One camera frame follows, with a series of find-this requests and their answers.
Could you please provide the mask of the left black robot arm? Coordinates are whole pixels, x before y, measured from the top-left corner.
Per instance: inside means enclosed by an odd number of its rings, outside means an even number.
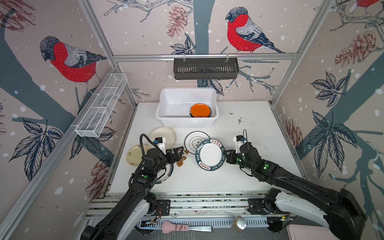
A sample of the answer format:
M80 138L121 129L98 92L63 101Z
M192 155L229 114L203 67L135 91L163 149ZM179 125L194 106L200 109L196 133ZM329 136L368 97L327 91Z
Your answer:
M156 195L151 192L158 173L169 164L182 159L184 148L178 147L163 153L152 148L142 157L141 164L129 180L129 190L95 227L87 226L81 240L124 240L139 220L157 207Z

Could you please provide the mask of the white plate dark lettered rim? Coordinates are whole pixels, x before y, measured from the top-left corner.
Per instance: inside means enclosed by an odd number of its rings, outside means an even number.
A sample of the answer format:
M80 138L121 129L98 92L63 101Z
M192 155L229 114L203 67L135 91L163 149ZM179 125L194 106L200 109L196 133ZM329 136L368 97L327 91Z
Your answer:
M225 148L215 139L204 140L196 150L196 162L205 171L216 171L226 161Z

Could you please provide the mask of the orange plate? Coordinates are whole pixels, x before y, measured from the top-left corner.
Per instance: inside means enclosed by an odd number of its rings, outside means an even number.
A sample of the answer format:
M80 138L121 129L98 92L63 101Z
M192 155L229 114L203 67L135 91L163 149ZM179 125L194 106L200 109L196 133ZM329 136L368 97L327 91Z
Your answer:
M195 104L190 108L190 116L192 118L209 118L212 115L212 110L208 105Z

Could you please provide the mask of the white plate with flower outline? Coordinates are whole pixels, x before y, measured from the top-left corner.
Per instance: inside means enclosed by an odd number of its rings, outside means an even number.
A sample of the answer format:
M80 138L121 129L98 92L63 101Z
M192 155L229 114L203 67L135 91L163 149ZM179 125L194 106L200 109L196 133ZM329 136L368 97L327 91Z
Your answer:
M208 140L210 139L209 135L204 133L204 132L201 132L201 131L194 131L194 132L191 132L189 133L185 140L184 140L184 146L185 146L185 149L195 155L196 154L196 151L197 151L197 148L199 147L199 145L205 141L205 140Z

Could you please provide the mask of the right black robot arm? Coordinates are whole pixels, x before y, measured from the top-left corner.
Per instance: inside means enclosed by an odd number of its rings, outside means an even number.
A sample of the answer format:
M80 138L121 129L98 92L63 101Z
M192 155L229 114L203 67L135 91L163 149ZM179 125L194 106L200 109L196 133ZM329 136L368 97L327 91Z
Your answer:
M249 176L272 186L264 198L267 213L293 213L328 228L340 240L359 240L366 215L355 196L335 191L298 177L271 161L262 159L250 142L226 150L227 163L250 170Z

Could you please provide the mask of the white plate green rim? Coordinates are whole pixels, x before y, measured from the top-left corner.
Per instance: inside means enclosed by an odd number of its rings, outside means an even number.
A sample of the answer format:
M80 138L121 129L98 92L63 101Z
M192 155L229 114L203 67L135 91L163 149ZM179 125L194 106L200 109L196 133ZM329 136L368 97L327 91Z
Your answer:
M168 164L166 165L160 172L157 174L157 181L156 184L162 184L166 182L167 180L170 179L171 175L173 174L174 171L174 165L173 164Z

